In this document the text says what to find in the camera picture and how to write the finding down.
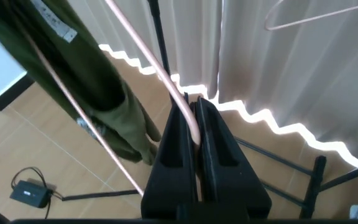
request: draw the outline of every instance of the curtain fold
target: curtain fold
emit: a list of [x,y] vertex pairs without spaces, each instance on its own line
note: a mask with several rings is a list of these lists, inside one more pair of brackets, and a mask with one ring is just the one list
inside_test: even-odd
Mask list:
[[[100,44],[150,64],[103,0],[69,0]],[[146,0],[115,0],[160,59]],[[219,102],[269,109],[279,126],[304,124],[322,142],[343,141],[358,158],[358,10],[267,31],[276,0],[159,1],[172,73],[203,84]],[[270,26],[358,5],[358,0],[284,1]]]

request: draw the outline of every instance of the black adapter box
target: black adapter box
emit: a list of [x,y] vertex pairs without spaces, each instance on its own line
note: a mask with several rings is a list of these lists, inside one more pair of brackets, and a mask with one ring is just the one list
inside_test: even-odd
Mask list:
[[13,189],[10,198],[33,207],[45,208],[51,196],[52,191],[48,188],[20,180]]

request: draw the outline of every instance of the wire hanger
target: wire hanger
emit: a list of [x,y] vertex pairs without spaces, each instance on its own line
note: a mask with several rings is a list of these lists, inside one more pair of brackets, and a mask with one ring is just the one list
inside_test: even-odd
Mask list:
[[265,18],[265,29],[267,29],[267,30],[269,30],[269,31],[279,30],[279,29],[282,29],[282,28],[286,28],[286,27],[290,27],[290,26],[295,26],[295,25],[298,25],[298,24],[302,24],[302,23],[314,21],[314,20],[317,20],[317,19],[322,19],[322,18],[324,18],[324,17],[329,17],[329,16],[333,16],[333,15],[340,14],[340,13],[343,13],[343,12],[349,12],[349,11],[353,11],[353,10],[358,9],[358,6],[348,7],[347,9],[342,9],[342,10],[338,10],[338,11],[335,11],[335,12],[330,12],[330,13],[323,14],[323,15],[320,15],[320,16],[314,16],[314,17],[311,17],[311,18],[302,19],[302,20],[295,21],[295,22],[290,22],[290,23],[287,23],[287,24],[284,24],[284,25],[279,25],[279,26],[275,26],[275,27],[269,27],[269,26],[267,25],[267,24],[268,24],[268,21],[269,21],[269,17],[270,17],[271,14],[273,13],[273,11],[276,10],[276,8],[278,7],[278,5],[280,5],[283,1],[284,1],[284,0],[278,0],[278,1],[276,2],[276,4],[274,4],[274,6],[268,11],[268,13],[267,13],[267,15],[266,15],[266,18]]
[[176,86],[171,81],[171,78],[167,74],[167,72],[163,69],[162,65],[158,60],[155,58],[154,54],[150,51],[150,49],[146,46],[146,44],[143,42],[143,40],[139,37],[135,29],[132,27],[131,23],[127,20],[127,18],[123,15],[121,10],[118,8],[116,3],[114,3],[113,0],[105,0],[107,5],[110,7],[110,9],[113,11],[113,13],[116,15],[120,23],[125,27],[125,29],[128,31],[129,35],[132,37],[132,39],[135,41],[136,45],[140,48],[140,50],[143,52],[143,54],[146,56],[147,60],[153,65],[155,68],[157,75],[161,78],[164,85],[167,87],[168,91],[172,95],[172,98],[175,100],[177,105],[179,106],[180,111],[183,113],[187,124],[189,125],[191,138],[195,144],[196,150],[201,142],[200,137],[200,130],[198,129],[197,121],[191,112],[188,104],[183,99],[182,95],[176,88]]

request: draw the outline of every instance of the beige curtain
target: beige curtain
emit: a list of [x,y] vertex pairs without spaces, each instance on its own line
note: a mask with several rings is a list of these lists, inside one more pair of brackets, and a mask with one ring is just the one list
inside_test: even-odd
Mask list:
[[[150,66],[102,0],[69,0],[100,44]],[[160,58],[146,0],[115,0]],[[358,158],[358,10],[266,31],[276,0],[159,1],[172,73],[204,84],[219,102],[269,109],[279,126],[304,124],[317,140],[343,141]],[[272,25],[358,5],[354,0],[284,1]]]

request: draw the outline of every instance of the floor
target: floor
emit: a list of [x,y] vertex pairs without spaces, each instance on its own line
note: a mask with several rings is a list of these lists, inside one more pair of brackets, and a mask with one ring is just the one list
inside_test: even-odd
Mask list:
[[[111,59],[163,132],[170,111],[165,87],[155,75],[141,75],[124,60]],[[272,151],[286,159],[313,168],[314,159],[328,157],[324,180],[353,169],[336,153],[310,148],[298,134],[277,136],[264,122],[249,124],[236,111],[221,113],[233,135]],[[257,175],[296,197],[305,196],[307,176],[280,163],[242,148]],[[145,187],[150,167],[123,161],[128,171]],[[9,219],[43,218],[44,209],[9,199],[12,176],[23,167],[37,166],[46,181],[62,195],[132,189],[130,183],[104,149],[82,130],[37,85],[0,112],[0,212]],[[21,179],[37,179],[31,172]],[[269,192],[273,201],[269,218],[297,218],[300,208]],[[138,195],[61,202],[52,200],[50,218],[139,218]],[[350,205],[358,203],[358,179],[321,193],[313,218],[346,218]]]

